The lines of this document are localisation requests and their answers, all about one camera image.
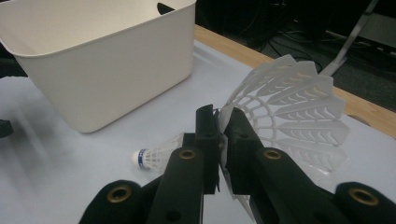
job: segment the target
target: brass screw insert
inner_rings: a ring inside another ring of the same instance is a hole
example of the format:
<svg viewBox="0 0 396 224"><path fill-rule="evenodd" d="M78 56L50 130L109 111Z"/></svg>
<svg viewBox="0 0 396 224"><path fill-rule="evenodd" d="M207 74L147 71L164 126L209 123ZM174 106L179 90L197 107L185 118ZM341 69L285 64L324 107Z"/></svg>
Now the brass screw insert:
<svg viewBox="0 0 396 224"><path fill-rule="evenodd" d="M279 152L274 151L274 150L265 151L263 154L264 154L264 157L266 157L270 160L279 160L282 158L282 154L280 154Z"/></svg>
<svg viewBox="0 0 396 224"><path fill-rule="evenodd" d="M195 157L195 152L190 150L190 149L186 149L181 151L178 156L183 159L183 160L190 160L192 158Z"/></svg>
<svg viewBox="0 0 396 224"><path fill-rule="evenodd" d="M128 185L119 185L108 192L107 200L111 203L121 203L131 197L131 195L131 187Z"/></svg>
<svg viewBox="0 0 396 224"><path fill-rule="evenodd" d="M369 206L376 206L379 204L378 198L365 189L350 189L348 193L354 200L359 203Z"/></svg>

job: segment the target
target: white tabletop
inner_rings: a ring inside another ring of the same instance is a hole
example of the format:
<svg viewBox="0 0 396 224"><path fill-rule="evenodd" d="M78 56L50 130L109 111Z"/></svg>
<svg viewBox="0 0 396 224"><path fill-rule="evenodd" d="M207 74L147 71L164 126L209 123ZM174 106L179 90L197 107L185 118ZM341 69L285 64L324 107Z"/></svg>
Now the white tabletop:
<svg viewBox="0 0 396 224"><path fill-rule="evenodd" d="M145 185L158 174L131 164L131 155L182 132L194 132L195 110L222 107L251 68L195 42L189 78L95 133L77 133L53 110L29 78L0 80L0 119L14 134L0 139L2 223L77 223L106 184L127 179ZM396 202L396 141L347 116L351 128L343 149L349 159L320 185L359 181ZM251 223L221 193L205 196L204 223Z"/></svg>

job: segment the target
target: white plastic bin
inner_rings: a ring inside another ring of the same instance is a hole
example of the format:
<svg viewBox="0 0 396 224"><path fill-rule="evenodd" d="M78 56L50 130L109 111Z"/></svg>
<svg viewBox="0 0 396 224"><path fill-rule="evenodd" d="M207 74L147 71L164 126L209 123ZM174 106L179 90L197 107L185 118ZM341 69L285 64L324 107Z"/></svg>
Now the white plastic bin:
<svg viewBox="0 0 396 224"><path fill-rule="evenodd" d="M0 4L0 40L89 133L190 75L194 11L195 0L13 0Z"/></svg>

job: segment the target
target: shuttlecock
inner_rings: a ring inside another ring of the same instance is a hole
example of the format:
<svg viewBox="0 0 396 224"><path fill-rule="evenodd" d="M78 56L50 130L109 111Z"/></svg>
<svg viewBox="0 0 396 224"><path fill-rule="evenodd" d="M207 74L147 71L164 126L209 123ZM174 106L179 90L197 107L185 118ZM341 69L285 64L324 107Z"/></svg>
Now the shuttlecock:
<svg viewBox="0 0 396 224"><path fill-rule="evenodd" d="M339 120L344 104L332 93L332 77L319 76L313 62L297 63L287 55L247 75L221 109L220 129L233 107L240 108L265 147L330 173L347 159L340 148L349 133Z"/></svg>
<svg viewBox="0 0 396 224"><path fill-rule="evenodd" d="M141 149L132 155L132 163L141 169L151 169L163 174L172 152L183 144L184 133L152 149Z"/></svg>

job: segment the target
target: wooden table edge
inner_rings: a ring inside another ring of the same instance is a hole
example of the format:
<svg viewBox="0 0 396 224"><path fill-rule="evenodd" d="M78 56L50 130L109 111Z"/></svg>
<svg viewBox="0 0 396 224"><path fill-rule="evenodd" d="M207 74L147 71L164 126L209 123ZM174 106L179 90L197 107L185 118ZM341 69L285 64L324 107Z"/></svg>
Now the wooden table edge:
<svg viewBox="0 0 396 224"><path fill-rule="evenodd" d="M195 26L195 39L251 67L273 60L198 25ZM363 120L380 132L396 138L396 113L336 87L334 93L346 101L345 114Z"/></svg>

